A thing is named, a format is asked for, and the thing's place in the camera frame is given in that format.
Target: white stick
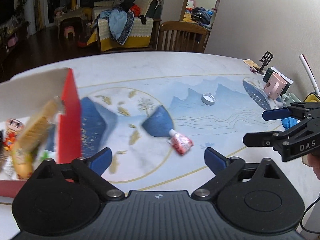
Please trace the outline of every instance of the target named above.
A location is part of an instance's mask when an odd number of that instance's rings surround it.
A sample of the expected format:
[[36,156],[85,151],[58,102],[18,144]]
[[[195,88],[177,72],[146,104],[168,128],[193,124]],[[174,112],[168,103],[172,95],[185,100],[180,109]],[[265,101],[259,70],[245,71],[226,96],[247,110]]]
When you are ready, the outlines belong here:
[[307,72],[307,74],[308,74],[308,76],[309,76],[309,78],[310,78],[310,81],[311,81],[311,83],[312,83],[313,89],[315,90],[316,94],[317,94],[318,96],[320,96],[320,91],[319,91],[318,85],[317,85],[317,83],[316,83],[315,77],[313,76],[313,73],[312,73],[312,71],[311,71],[308,63],[306,62],[303,54],[301,54],[301,55],[299,56],[299,59],[301,60],[302,65],[304,66],[304,68],[305,68],[305,70],[306,70],[306,72]]

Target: pink mug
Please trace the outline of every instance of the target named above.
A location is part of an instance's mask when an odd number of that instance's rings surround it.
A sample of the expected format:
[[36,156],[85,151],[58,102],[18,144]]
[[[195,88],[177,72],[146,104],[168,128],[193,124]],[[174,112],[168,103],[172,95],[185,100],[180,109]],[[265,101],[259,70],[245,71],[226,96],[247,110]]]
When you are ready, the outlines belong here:
[[286,85],[287,82],[285,81],[285,79],[278,73],[273,72],[264,87],[264,92],[268,97],[276,100]]

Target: gold leaf print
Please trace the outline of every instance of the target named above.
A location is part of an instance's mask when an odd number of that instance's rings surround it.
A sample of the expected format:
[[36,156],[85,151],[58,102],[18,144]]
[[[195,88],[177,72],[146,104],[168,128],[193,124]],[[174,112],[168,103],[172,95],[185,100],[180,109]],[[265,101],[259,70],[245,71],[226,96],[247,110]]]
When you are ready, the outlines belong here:
[[117,151],[116,154],[126,154],[127,151]]
[[138,141],[141,138],[140,133],[138,130],[135,130],[132,135],[130,136],[129,145],[134,145],[136,141]]
[[112,157],[112,162],[109,166],[109,173],[110,174],[115,174],[117,172],[117,169],[118,169],[118,166],[119,166],[119,162],[118,162],[118,159],[117,159],[117,155],[113,155]]
[[136,91],[136,90],[132,90],[132,91],[129,93],[129,98],[133,98],[136,94],[137,94],[137,91]]
[[129,112],[127,109],[123,108],[122,106],[118,107],[118,113],[123,114],[125,116],[130,116]]
[[102,101],[105,102],[107,105],[112,105],[111,99],[105,96],[95,96],[96,98],[102,98]]

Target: person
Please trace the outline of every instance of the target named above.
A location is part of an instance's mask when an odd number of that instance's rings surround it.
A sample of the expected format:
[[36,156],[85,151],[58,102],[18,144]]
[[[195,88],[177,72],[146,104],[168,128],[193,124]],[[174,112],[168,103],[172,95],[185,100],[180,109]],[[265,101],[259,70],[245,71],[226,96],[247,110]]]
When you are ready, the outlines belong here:
[[320,179],[320,155],[314,156],[312,154],[308,154],[308,164],[312,167],[317,178]]

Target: black cable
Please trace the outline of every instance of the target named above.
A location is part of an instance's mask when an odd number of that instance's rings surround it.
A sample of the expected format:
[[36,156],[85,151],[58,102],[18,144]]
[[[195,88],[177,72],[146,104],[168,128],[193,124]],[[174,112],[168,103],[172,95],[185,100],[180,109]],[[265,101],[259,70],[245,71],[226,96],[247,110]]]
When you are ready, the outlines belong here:
[[308,233],[320,234],[320,232],[308,230],[308,229],[306,229],[306,228],[302,225],[302,220],[303,220],[304,216],[306,215],[306,213],[307,213],[307,212],[310,210],[310,208],[312,208],[319,200],[320,200],[320,197],[318,197],[318,198],[316,199],[316,201],[314,201],[310,206],[308,206],[308,208],[307,208],[306,211],[303,213],[303,216],[302,216],[302,218],[301,218],[301,220],[300,220],[300,226],[301,226],[302,230],[304,230],[304,231],[306,231],[306,232],[308,232]]

